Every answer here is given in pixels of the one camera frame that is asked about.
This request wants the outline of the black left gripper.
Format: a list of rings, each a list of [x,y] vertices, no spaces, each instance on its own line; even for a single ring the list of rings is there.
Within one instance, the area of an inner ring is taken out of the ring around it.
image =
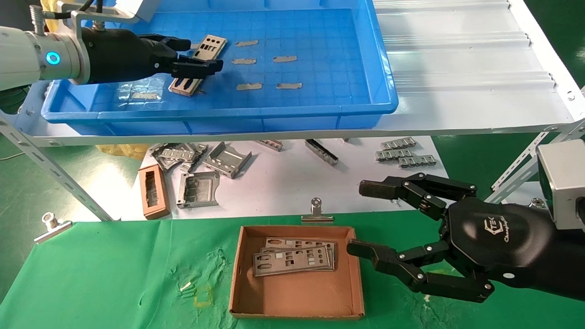
[[[136,81],[157,73],[174,78],[204,79],[223,69],[223,60],[179,55],[191,48],[189,39],[154,33],[136,35],[127,29],[82,29],[89,57],[88,84]]]

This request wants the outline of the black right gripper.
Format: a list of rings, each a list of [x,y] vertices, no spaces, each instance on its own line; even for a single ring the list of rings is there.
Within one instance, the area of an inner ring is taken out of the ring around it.
[[[363,180],[359,194],[403,200],[435,221],[445,219],[447,242],[402,252],[357,239],[347,244],[349,255],[369,260],[415,293],[483,303],[495,291],[492,280],[584,300],[584,233],[558,229],[545,210],[486,203],[471,197],[477,188],[469,183],[424,173]],[[443,199],[456,202],[447,207]],[[464,277],[422,269],[444,260]]]

